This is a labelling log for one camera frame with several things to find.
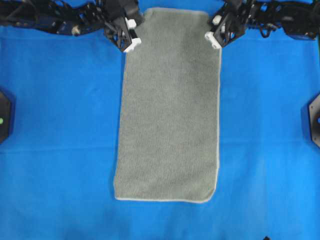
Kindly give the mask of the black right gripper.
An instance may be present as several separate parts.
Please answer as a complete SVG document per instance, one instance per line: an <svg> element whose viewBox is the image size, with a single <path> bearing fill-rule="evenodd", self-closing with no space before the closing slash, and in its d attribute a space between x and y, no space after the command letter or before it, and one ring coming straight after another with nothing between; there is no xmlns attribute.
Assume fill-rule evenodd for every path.
<svg viewBox="0 0 320 240"><path fill-rule="evenodd" d="M252 19L255 15L256 0L225 0L224 5L212 19L214 31L204 34L214 49L222 49L242 37L247 29L257 29Z"/></svg>

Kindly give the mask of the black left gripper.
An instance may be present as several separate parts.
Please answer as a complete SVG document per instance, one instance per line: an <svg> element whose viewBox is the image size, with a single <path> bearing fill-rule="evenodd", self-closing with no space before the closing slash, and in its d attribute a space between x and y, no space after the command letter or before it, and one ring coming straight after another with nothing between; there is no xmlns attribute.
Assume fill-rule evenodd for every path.
<svg viewBox="0 0 320 240"><path fill-rule="evenodd" d="M107 19L117 19L117 25L106 24L104 35L122 53L133 51L142 43L135 28L145 21L138 0L102 0L101 6Z"/></svg>

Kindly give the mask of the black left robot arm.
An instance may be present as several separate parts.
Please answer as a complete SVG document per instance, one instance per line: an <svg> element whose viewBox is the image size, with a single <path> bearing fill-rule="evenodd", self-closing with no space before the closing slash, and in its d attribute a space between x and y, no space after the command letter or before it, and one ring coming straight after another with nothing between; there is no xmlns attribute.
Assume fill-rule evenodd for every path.
<svg viewBox="0 0 320 240"><path fill-rule="evenodd" d="M103 30L122 53L142 43L135 28L143 21L137 0L95 0L78 7L63 0L0 2L1 26L75 37Z"/></svg>

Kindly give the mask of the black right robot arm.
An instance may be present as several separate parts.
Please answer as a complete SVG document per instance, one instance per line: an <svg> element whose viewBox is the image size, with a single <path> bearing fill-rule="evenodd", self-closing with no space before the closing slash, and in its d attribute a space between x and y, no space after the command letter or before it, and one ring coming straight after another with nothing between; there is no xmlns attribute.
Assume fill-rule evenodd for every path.
<svg viewBox="0 0 320 240"><path fill-rule="evenodd" d="M226 0L209 21L204 38L222 49L242 37L247 29L259 30L263 38L278 29L296 40L315 40L320 35L320 2L278 0Z"/></svg>

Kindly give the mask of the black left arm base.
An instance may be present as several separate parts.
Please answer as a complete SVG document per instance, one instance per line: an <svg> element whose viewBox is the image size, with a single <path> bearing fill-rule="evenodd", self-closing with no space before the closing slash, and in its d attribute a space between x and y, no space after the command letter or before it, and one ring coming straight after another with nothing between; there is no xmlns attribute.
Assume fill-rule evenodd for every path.
<svg viewBox="0 0 320 240"><path fill-rule="evenodd" d="M0 87L0 144L3 144L14 131L16 96Z"/></svg>

